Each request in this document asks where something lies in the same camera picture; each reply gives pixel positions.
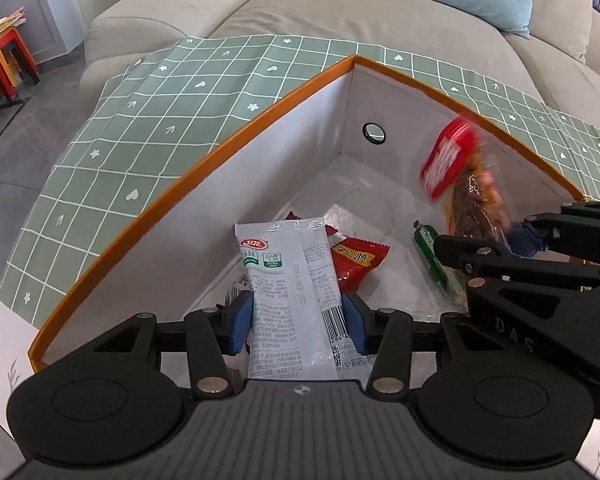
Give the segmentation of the orange white storage box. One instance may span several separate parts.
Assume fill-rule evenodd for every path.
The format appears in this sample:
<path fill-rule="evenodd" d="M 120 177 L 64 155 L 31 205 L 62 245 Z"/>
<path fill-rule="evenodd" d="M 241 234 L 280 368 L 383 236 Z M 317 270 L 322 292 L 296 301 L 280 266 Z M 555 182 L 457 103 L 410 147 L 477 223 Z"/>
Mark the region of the orange white storage box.
<path fill-rule="evenodd" d="M 285 96 L 183 174 L 106 248 L 38 331 L 34 370 L 151 312 L 177 321 L 221 302 L 242 274 L 238 223 L 288 214 L 322 217 L 390 252 L 358 292 L 373 308 L 434 321 L 452 304 L 427 281 L 413 223 L 448 225 L 420 168 L 442 129 L 470 118 L 515 219 L 553 211 L 583 193 L 556 166 L 442 92 L 351 56 Z"/>

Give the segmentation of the beige sofa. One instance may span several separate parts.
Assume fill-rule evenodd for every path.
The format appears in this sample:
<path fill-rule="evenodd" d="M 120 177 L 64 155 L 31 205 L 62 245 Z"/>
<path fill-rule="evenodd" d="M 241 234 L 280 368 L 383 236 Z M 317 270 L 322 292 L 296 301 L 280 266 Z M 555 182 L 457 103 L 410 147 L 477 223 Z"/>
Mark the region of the beige sofa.
<path fill-rule="evenodd" d="M 600 129 L 600 14 L 594 8 L 581 63 L 530 34 L 501 32 L 431 0 L 121 0 L 87 29 L 83 108 L 94 110 L 109 78 L 175 41 L 259 34 L 353 40 L 438 58 Z"/>

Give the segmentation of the orange red stacked stools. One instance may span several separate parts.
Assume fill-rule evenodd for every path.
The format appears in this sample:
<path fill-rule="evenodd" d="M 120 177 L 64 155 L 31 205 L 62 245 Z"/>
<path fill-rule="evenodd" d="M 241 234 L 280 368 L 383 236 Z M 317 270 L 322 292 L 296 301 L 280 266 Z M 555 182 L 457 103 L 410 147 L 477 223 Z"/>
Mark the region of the orange red stacked stools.
<path fill-rule="evenodd" d="M 16 25 L 10 25 L 0 32 L 0 96 L 9 105 L 16 98 L 19 84 L 16 73 L 24 73 L 38 84 L 38 66 L 22 40 Z"/>

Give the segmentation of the beige cushion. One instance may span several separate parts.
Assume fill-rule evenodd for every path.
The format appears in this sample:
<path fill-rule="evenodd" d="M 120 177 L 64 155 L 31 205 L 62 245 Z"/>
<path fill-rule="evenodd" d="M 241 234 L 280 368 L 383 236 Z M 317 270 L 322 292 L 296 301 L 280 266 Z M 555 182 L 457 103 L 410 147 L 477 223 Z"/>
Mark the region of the beige cushion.
<path fill-rule="evenodd" d="M 592 0 L 533 0 L 530 35 L 583 63 L 592 12 Z"/>

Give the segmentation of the green sausage stick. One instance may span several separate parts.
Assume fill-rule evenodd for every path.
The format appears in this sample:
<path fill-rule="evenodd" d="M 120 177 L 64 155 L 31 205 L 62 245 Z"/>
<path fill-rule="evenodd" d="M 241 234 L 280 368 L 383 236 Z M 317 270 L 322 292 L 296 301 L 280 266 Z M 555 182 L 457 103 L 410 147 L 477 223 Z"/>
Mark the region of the green sausage stick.
<path fill-rule="evenodd" d="M 419 220 L 414 221 L 413 229 L 413 243 L 426 266 L 432 282 L 455 310 L 465 312 L 467 299 L 463 283 L 457 278 L 454 271 L 446 270 L 446 267 L 434 252 L 434 242 L 440 234 L 433 226 Z"/>

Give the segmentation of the red label snack bag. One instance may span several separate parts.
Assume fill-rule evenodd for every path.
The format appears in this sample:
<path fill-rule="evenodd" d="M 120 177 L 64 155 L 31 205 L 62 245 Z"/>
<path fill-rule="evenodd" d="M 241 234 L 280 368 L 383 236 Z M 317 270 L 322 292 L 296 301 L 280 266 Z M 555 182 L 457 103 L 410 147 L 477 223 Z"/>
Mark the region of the red label snack bag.
<path fill-rule="evenodd" d="M 419 181 L 430 200 L 446 201 L 449 234 L 507 243 L 512 224 L 493 172 L 483 160 L 473 122 L 458 116 L 443 127 Z"/>

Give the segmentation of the white snack packet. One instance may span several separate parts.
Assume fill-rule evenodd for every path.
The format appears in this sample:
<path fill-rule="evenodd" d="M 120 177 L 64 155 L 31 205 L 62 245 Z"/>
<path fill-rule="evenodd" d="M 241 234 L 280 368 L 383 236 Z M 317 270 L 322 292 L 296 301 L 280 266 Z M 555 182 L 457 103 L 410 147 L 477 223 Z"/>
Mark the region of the white snack packet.
<path fill-rule="evenodd" d="M 235 226 L 253 293 L 248 377 L 356 380 L 372 364 L 346 329 L 323 218 Z"/>

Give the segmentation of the red chip snack bag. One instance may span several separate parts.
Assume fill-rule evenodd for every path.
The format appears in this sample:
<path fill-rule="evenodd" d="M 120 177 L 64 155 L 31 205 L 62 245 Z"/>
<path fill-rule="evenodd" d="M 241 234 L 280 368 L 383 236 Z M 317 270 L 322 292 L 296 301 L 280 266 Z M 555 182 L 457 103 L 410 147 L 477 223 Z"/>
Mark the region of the red chip snack bag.
<path fill-rule="evenodd" d="M 329 224 L 326 224 L 325 231 L 332 256 L 332 267 L 316 264 L 309 266 L 314 286 L 317 286 L 319 278 L 326 278 L 328 286 L 336 278 L 340 292 L 356 292 L 370 271 L 385 260 L 390 247 L 344 235 Z"/>

